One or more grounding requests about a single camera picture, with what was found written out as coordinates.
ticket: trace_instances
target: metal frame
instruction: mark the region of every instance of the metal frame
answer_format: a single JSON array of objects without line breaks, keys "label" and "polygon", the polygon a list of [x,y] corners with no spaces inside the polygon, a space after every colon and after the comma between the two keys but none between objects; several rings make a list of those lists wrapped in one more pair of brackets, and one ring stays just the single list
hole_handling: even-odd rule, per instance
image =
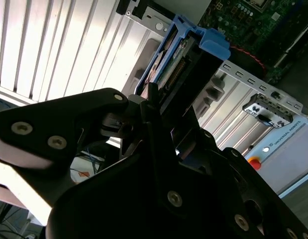
[{"label": "metal frame", "polygon": [[[273,101],[274,103],[287,108],[288,110],[294,112],[297,115],[308,118],[308,115],[305,115],[304,113],[302,113],[302,109],[303,109],[302,103],[298,102],[296,99],[294,99],[293,97],[291,97],[284,91],[281,91],[271,86],[270,84],[265,83],[259,78],[253,76],[252,74],[243,70],[239,66],[233,64],[232,62],[228,60],[225,61],[221,65],[220,70],[230,75],[231,77],[235,78],[236,80],[246,84],[251,89],[256,90],[257,92],[263,94],[265,97],[270,98],[270,100]],[[271,96],[272,93],[274,92],[279,93],[280,95],[279,100]]]},{"label": "metal frame", "polygon": [[137,2],[130,1],[125,15],[128,18],[138,22],[140,25],[145,26],[148,30],[165,37],[172,21],[149,6],[146,8],[142,19],[140,19],[132,14],[134,8],[137,6]]}]

